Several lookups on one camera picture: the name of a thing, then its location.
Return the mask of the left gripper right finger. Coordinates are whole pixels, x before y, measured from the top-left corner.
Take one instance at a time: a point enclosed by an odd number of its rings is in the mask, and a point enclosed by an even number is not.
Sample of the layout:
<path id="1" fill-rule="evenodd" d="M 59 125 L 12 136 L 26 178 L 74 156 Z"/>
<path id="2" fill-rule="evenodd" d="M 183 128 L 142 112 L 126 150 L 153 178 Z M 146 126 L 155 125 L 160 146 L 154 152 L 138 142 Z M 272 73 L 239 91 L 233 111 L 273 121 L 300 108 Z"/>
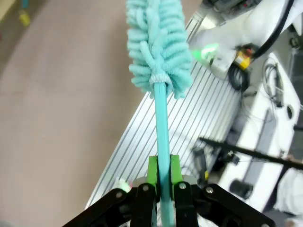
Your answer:
<path id="1" fill-rule="evenodd" d="M 176 226 L 199 227 L 198 216 L 218 227 L 276 227 L 275 222 L 216 184 L 201 188 L 181 174 L 178 155 L 170 156 Z"/>

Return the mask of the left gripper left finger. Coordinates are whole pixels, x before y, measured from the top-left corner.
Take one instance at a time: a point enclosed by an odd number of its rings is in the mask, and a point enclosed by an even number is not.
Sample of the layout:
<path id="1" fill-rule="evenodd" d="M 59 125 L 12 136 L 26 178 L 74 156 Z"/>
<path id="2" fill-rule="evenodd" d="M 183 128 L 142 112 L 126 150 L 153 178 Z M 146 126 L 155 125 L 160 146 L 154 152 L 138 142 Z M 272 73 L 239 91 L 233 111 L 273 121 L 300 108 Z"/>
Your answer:
<path id="1" fill-rule="evenodd" d="M 63 227 L 156 227 L 158 159 L 150 156 L 144 183 L 129 192 L 115 188 Z"/>

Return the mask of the teal microfibre duster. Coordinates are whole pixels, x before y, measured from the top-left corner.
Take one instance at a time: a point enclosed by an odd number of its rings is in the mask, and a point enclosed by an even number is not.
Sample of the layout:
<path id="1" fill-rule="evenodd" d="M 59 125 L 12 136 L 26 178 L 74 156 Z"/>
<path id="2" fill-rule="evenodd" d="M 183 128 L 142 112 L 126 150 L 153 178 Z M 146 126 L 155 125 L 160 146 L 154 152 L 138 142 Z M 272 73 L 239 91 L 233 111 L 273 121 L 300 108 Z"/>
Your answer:
<path id="1" fill-rule="evenodd" d="M 182 98 L 193 82 L 181 1 L 126 0 L 126 21 L 132 83 L 155 101 L 162 227 L 173 227 L 167 98 Z"/>

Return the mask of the black cylindrical object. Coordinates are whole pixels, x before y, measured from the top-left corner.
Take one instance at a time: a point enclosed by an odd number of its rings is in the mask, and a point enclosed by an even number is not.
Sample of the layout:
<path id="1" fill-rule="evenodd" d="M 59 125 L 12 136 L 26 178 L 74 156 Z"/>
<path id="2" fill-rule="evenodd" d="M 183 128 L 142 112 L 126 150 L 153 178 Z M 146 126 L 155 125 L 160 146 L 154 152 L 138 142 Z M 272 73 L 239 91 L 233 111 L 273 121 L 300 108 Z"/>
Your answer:
<path id="1" fill-rule="evenodd" d="M 235 179 L 232 181 L 229 191 L 231 193 L 236 194 L 237 196 L 247 200 L 253 192 L 253 185 L 246 183 L 244 181 Z"/>

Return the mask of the black tripod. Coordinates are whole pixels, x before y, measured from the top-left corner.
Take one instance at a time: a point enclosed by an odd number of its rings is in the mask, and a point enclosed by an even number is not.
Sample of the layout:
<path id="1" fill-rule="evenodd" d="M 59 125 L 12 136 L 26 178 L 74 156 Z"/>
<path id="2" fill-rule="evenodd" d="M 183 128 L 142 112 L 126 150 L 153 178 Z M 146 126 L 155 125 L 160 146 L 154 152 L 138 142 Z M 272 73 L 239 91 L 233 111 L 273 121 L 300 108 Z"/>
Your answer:
<path id="1" fill-rule="evenodd" d="M 206 139 L 204 137 L 199 137 L 199 140 L 201 140 L 202 142 L 205 142 L 213 147 L 221 147 L 223 149 L 227 149 L 227 150 L 231 150 L 231 151 L 235 151 L 235 152 L 240 152 L 242 154 L 257 158 L 257 159 L 263 159 L 265 161 L 268 162 L 272 162 L 272 163 L 277 163 L 277 164 L 282 164 L 288 168 L 294 168 L 297 170 L 302 170 L 303 171 L 303 163 L 296 163 L 293 162 L 291 160 L 286 160 L 286 159 L 282 159 L 279 157 L 273 157 L 273 156 L 269 156 L 266 154 L 262 154 L 256 150 L 249 150 L 246 148 L 241 148 L 241 147 L 237 147 L 234 145 L 230 145 L 230 144 L 226 144 L 224 142 L 219 142 L 219 141 L 215 141 L 215 140 L 210 140 L 210 139 Z"/>

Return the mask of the white equipment desk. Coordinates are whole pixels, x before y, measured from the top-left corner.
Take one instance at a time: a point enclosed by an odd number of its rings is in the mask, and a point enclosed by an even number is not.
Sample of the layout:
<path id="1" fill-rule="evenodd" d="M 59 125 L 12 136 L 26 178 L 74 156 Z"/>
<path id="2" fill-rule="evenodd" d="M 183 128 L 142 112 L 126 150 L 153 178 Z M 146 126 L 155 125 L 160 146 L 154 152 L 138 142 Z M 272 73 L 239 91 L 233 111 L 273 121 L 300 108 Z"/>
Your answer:
<path id="1" fill-rule="evenodd" d="M 249 111 L 249 118 L 241 132 L 237 146 L 262 152 L 273 157 L 285 158 L 294 136 L 294 125 L 299 119 L 301 103 L 277 54 L 270 53 L 267 64 L 277 64 L 283 84 L 283 104 L 277 108 L 265 91 L 270 87 L 275 91 L 275 73 L 269 74 L 269 82 L 260 83 L 257 95 Z M 245 201 L 258 211 L 263 211 L 273 192 L 283 166 L 277 163 L 254 159 L 238 153 L 237 165 L 228 164 L 218 184 L 229 190 L 235 180 L 253 185 L 250 196 Z"/>

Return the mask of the yellow emergency stop box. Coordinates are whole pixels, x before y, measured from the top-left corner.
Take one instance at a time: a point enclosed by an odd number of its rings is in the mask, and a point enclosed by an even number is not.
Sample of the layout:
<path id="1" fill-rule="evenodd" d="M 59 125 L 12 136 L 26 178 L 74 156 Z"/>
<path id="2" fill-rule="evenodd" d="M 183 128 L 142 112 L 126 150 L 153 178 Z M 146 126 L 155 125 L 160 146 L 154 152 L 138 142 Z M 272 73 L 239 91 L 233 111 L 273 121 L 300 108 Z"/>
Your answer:
<path id="1" fill-rule="evenodd" d="M 253 54 L 258 47 L 254 44 L 246 44 L 236 47 L 236 55 L 233 63 L 241 70 L 247 70 L 253 62 Z"/>

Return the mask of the yellow paper scrap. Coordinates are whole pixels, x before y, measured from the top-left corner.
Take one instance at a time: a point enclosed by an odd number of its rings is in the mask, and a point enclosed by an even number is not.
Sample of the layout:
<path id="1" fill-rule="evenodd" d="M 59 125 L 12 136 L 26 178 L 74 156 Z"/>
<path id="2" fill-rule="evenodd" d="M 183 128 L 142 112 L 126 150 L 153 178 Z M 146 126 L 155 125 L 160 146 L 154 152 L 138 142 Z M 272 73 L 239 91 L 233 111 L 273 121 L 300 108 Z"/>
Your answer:
<path id="1" fill-rule="evenodd" d="M 29 26 L 31 23 L 31 19 L 30 16 L 27 14 L 27 12 L 24 10 L 20 10 L 18 13 L 19 13 L 19 20 L 21 24 L 23 26 Z"/>

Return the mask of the aluminium slotted base plate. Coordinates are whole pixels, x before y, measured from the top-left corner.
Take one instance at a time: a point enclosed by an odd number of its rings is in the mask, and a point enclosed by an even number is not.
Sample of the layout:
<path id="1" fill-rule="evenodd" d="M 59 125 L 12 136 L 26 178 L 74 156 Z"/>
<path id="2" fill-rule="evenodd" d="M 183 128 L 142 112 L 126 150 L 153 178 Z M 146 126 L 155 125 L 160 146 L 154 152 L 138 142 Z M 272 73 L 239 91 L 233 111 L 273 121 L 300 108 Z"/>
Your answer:
<path id="1" fill-rule="evenodd" d="M 168 104 L 169 147 L 186 167 L 192 166 L 191 148 L 198 137 L 224 140 L 238 110 L 240 95 L 226 79 L 219 79 L 199 62 L 193 64 L 194 80 L 186 96 Z M 145 94 L 111 158 L 109 159 L 88 205 L 110 191 L 117 178 L 127 182 L 147 173 L 148 157 L 157 153 L 155 106 Z"/>

